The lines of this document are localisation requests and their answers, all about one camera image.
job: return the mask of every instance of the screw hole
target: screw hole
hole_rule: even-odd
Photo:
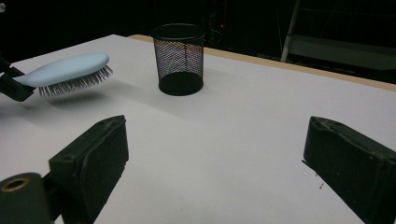
[[[29,178],[15,178],[9,180],[5,185],[1,187],[3,192],[12,192],[25,187],[29,183]]]

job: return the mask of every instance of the metal ring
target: metal ring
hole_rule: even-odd
[[[195,35],[192,36],[163,36],[159,35],[158,33],[161,33],[163,30],[166,31],[166,29],[191,29],[196,32]],[[198,39],[202,39],[205,37],[205,31],[201,26],[194,25],[194,24],[188,24],[188,23],[169,23],[169,24],[164,24],[161,26],[157,26],[154,29],[151,30],[150,36],[153,37],[154,39],[158,39],[161,41],[194,41]]]
[[[5,185],[1,187],[3,192],[12,192],[25,187],[29,183],[28,177],[20,177],[9,180]]]

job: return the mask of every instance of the table edge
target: table edge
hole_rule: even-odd
[[[141,41],[145,41],[145,42],[151,42],[151,43],[153,42],[152,37],[148,36],[148,35],[130,35],[130,36],[128,36],[128,38],[132,38],[135,40],[141,40]],[[277,61],[271,61],[271,60],[267,60],[267,59],[263,59],[263,58],[259,58],[259,57],[253,57],[253,56],[248,56],[248,55],[244,55],[244,54],[233,53],[233,52],[220,50],[220,49],[204,48],[204,53],[222,57],[222,58],[233,59],[233,60],[237,60],[237,61],[241,61],[241,62],[245,62],[245,63],[255,63],[255,64],[267,65],[267,66],[283,68],[283,69],[288,69],[288,70],[297,71],[297,72],[304,72],[304,73],[322,76],[322,77],[331,77],[331,78],[341,79],[344,81],[359,83],[362,85],[376,87],[376,88],[380,88],[383,90],[396,91],[395,84],[381,82],[381,81],[375,81],[375,80],[362,78],[362,77],[352,77],[352,76],[347,76],[347,75],[338,74],[338,73],[334,73],[334,72],[319,70],[319,69],[315,69],[315,68],[304,67],[304,66],[300,66],[300,65],[296,65],[296,64],[291,64],[291,63],[281,63],[281,62],[277,62]]]

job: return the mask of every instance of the hairbrush bristles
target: hairbrush bristles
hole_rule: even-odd
[[[107,65],[98,71],[88,74],[87,76],[73,78],[64,82],[56,83],[53,85],[39,87],[38,91],[41,96],[57,96],[79,91],[91,86],[97,85],[113,74],[113,70]]]

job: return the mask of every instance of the black mesh cup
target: black mesh cup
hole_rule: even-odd
[[[204,86],[203,28],[172,23],[154,28],[159,88],[170,95],[190,95]]]

